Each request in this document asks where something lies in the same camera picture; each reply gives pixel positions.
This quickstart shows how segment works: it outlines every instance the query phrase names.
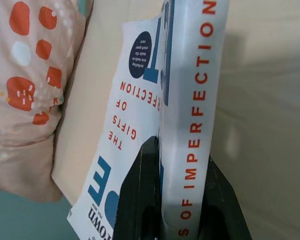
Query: pillow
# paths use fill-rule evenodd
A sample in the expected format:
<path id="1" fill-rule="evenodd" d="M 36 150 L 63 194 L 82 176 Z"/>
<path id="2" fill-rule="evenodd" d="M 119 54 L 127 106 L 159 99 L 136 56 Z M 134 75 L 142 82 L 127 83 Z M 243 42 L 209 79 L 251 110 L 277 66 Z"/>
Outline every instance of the pillow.
<path id="1" fill-rule="evenodd" d="M 57 201 L 54 131 L 83 40 L 86 0 L 0 1 L 0 189 Z"/>

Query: white dot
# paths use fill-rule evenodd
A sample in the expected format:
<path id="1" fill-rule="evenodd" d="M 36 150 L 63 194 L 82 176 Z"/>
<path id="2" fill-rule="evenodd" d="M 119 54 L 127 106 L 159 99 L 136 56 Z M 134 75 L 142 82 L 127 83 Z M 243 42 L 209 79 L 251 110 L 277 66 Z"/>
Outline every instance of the white dot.
<path id="1" fill-rule="evenodd" d="M 7 157 L 9 157 L 9 154 L 6 153 L 6 152 L 3 152 L 3 153 L 1 154 L 1 157 L 2 157 L 3 159 L 6 159 Z"/>
<path id="2" fill-rule="evenodd" d="M 53 95 L 59 95 L 61 89 L 57 88 L 56 86 L 53 88 Z"/>
<path id="3" fill-rule="evenodd" d="M 72 33 L 73 33 L 72 29 L 71 29 L 71 28 L 69 28 L 69 29 L 68 29 L 68 35 L 69 35 L 69 36 L 71 36 L 71 35 L 72 35 Z"/>
<path id="4" fill-rule="evenodd" d="M 16 41 L 11 49 L 12 59 L 20 66 L 25 67 L 31 63 L 30 47 L 21 41 Z"/>
<path id="5" fill-rule="evenodd" d="M 72 47 L 72 45 L 70 45 L 69 51 L 66 55 L 66 58 L 67 59 L 71 58 L 73 56 L 73 52 L 74 52 L 73 47 Z"/>

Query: blue letter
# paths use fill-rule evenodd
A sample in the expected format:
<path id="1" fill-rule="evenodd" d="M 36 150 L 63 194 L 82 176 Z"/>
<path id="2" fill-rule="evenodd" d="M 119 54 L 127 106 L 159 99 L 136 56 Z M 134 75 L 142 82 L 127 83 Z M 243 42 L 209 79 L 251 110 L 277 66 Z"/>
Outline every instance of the blue letter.
<path id="1" fill-rule="evenodd" d="M 104 170 L 104 175 L 101 177 L 97 172 L 94 173 L 93 179 L 100 186 L 99 192 L 97 192 L 91 185 L 89 186 L 88 193 L 93 198 L 94 202 L 100 206 L 102 197 L 105 192 L 107 181 L 110 175 L 111 167 L 106 163 L 106 161 L 99 156 L 98 159 L 99 166 Z"/>
<path id="2" fill-rule="evenodd" d="M 158 19 L 158 26 L 156 28 L 155 44 L 153 49 L 151 67 L 146 68 L 143 75 L 144 80 L 153 82 L 155 84 L 158 83 L 158 75 L 159 75 L 159 70 L 156 69 L 156 63 L 157 63 L 157 55 L 158 55 L 158 47 L 159 47 L 160 27 L 161 27 L 161 17 Z"/>
<path id="3" fill-rule="evenodd" d="M 165 5 L 164 12 L 164 29 L 166 29 L 166 43 L 164 51 L 164 68 L 161 71 L 161 89 L 163 90 L 163 101 L 168 106 L 169 103 L 169 86 L 170 86 L 170 69 L 171 69 L 171 55 L 172 55 L 172 38 L 174 29 L 174 17 L 175 17 L 175 0 L 171 0 L 171 6 L 169 9 L 169 3 Z"/>
<path id="4" fill-rule="evenodd" d="M 110 226 L 114 229 L 116 223 L 116 216 L 118 210 L 119 196 L 115 191 L 110 191 L 106 196 L 104 204 L 105 218 L 108 220 Z"/>

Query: teal surface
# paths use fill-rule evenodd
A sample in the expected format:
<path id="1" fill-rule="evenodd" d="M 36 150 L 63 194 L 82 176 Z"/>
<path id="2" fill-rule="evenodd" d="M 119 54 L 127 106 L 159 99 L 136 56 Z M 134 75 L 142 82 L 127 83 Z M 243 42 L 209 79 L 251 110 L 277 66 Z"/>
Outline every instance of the teal surface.
<path id="1" fill-rule="evenodd" d="M 34 203 L 0 191 L 0 240 L 78 240 L 67 221 L 70 204 Z"/>
<path id="2" fill-rule="evenodd" d="M 79 12 L 86 17 L 87 16 L 87 0 L 78 0 L 78 10 Z"/>

